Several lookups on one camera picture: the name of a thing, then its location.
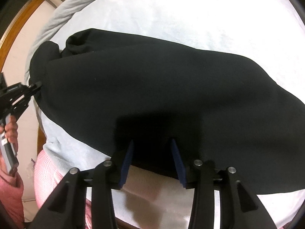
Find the pink checkered fabric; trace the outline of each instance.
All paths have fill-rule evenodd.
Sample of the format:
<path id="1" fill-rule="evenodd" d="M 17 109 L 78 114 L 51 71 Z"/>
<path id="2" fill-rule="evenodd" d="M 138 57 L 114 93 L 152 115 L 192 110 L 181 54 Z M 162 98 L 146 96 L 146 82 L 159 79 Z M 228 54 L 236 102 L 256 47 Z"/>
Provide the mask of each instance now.
<path id="1" fill-rule="evenodd" d="M 34 171 L 34 189 L 38 208 L 41 208 L 62 178 L 63 176 L 58 172 L 45 151 L 42 150 L 37 157 Z M 86 229 L 92 229 L 91 201 L 87 199 L 85 220 Z"/>

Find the metal screw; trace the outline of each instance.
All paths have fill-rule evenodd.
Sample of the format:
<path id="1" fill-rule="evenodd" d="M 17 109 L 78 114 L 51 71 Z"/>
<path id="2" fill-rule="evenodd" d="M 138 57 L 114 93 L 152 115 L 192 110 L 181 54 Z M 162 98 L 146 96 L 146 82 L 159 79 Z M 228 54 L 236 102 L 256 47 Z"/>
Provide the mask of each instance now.
<path id="1" fill-rule="evenodd" d="M 105 167 L 108 167 L 108 166 L 111 166 L 111 165 L 112 165 L 112 162 L 111 162 L 110 160 L 106 160 L 106 161 L 104 161 L 103 165 L 104 165 Z"/>
<path id="2" fill-rule="evenodd" d="M 78 168 L 72 168 L 72 169 L 70 169 L 69 172 L 70 172 L 70 174 L 74 175 L 78 172 Z"/>
<path id="3" fill-rule="evenodd" d="M 234 174 L 236 172 L 236 169 L 234 167 L 229 167 L 228 171 L 232 174 Z"/>
<path id="4" fill-rule="evenodd" d="M 194 161 L 194 165 L 196 165 L 196 166 L 201 166 L 202 164 L 203 164 L 202 161 L 199 159 Z"/>

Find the black cloth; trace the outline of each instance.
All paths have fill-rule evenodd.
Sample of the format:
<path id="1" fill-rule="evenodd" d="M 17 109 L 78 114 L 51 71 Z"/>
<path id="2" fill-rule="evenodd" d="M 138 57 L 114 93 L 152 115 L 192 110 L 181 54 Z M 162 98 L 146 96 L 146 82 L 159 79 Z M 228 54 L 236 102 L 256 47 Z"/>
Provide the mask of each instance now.
<path id="1" fill-rule="evenodd" d="M 173 137 L 257 194 L 305 189 L 305 105 L 246 57 L 89 29 L 61 53 L 44 42 L 30 81 L 49 119 L 109 156 L 135 139 L 134 165 L 176 178 Z"/>

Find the mattress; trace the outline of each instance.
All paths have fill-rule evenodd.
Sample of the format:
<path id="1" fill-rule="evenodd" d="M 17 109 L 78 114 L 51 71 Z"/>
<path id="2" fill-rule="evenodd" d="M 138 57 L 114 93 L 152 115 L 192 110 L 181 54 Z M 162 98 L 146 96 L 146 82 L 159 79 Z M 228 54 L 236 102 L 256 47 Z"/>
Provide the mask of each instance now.
<path id="1" fill-rule="evenodd" d="M 305 103 L 305 26 L 288 0 L 66 0 L 32 46 L 25 80 L 29 78 L 30 59 L 42 42 L 51 40 L 62 50 L 70 35 L 88 28 L 248 57 Z M 47 136 L 44 149 L 62 175 L 72 167 L 91 169 L 109 159 L 71 137 L 36 108 Z M 113 190 L 112 195 L 116 217 L 131 225 L 188 227 L 193 190 L 183 189 L 175 179 L 132 166 L 123 190 Z M 219 228 L 217 192 L 215 197 L 214 228 Z M 305 191 L 258 197 L 279 228 L 298 211 Z M 91 198 L 90 189 L 87 198 Z"/>

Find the finger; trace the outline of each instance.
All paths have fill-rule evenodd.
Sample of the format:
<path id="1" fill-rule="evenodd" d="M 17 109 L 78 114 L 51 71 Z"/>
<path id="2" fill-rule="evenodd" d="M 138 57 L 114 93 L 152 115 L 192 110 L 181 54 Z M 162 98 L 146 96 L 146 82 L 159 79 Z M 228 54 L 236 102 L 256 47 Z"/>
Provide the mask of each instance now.
<path id="1" fill-rule="evenodd" d="M 18 132 L 15 129 L 9 130 L 5 133 L 5 137 L 8 139 L 9 137 L 18 137 Z"/>
<path id="2" fill-rule="evenodd" d="M 14 115 L 11 115 L 10 122 L 12 122 L 12 123 L 16 123 L 17 122 L 16 117 Z"/>
<path id="3" fill-rule="evenodd" d="M 18 125 L 16 122 L 10 122 L 5 126 L 5 130 L 6 131 L 10 131 L 10 130 L 17 130 L 18 129 Z"/>
<path id="4" fill-rule="evenodd" d="M 3 158 L 0 158 L 0 169 L 7 174 L 6 165 Z"/>
<path id="5" fill-rule="evenodd" d="M 8 141 L 13 144 L 14 150 L 17 153 L 18 152 L 18 140 L 14 137 L 9 137 Z"/>

